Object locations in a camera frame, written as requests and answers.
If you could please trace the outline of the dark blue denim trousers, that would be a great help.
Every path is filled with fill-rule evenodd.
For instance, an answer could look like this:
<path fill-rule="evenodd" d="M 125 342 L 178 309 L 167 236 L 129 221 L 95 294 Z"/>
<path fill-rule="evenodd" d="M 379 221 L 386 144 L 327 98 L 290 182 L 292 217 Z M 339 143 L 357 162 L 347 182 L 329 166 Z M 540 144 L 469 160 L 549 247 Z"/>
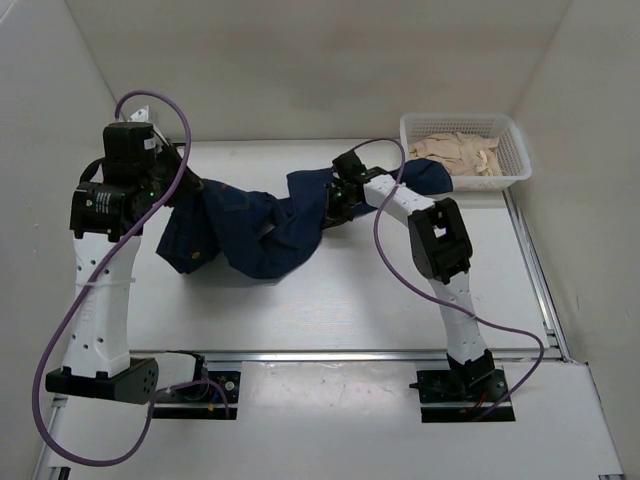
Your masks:
<path fill-rule="evenodd" d="M 180 274 L 223 255 L 252 279 L 277 280 L 314 254 L 325 230 L 340 225 L 326 212 L 335 179 L 329 168 L 291 172 L 287 197 L 277 198 L 186 171 L 156 253 Z"/>

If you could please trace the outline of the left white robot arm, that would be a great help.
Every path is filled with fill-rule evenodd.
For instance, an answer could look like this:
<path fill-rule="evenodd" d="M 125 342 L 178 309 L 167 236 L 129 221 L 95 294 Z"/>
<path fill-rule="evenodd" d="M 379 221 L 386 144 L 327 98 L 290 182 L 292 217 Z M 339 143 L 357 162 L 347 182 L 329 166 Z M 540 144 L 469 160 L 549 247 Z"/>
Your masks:
<path fill-rule="evenodd" d="M 59 368 L 47 373 L 50 393 L 145 404 L 159 389 L 188 400 L 206 395 L 202 359 L 185 351 L 131 355 L 127 316 L 133 266 L 141 245 L 139 221 L 169 190 L 178 171 L 176 150 L 149 122 L 111 123 L 103 130 L 102 178 L 85 170 L 71 203 L 76 293 L 71 335 Z"/>

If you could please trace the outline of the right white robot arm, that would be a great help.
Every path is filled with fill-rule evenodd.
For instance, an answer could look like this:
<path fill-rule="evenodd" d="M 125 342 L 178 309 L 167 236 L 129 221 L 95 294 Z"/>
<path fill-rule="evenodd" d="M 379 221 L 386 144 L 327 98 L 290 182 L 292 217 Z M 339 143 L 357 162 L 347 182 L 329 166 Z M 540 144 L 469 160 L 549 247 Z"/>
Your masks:
<path fill-rule="evenodd" d="M 421 195 L 384 169 L 365 167 L 353 151 L 333 161 L 332 175 L 327 223 L 353 220 L 359 206 L 387 213 L 407 228 L 414 265 L 435 293 L 447 336 L 449 370 L 422 377 L 413 387 L 429 401 L 496 401 L 504 385 L 475 319 L 469 290 L 472 245 L 456 202 Z"/>

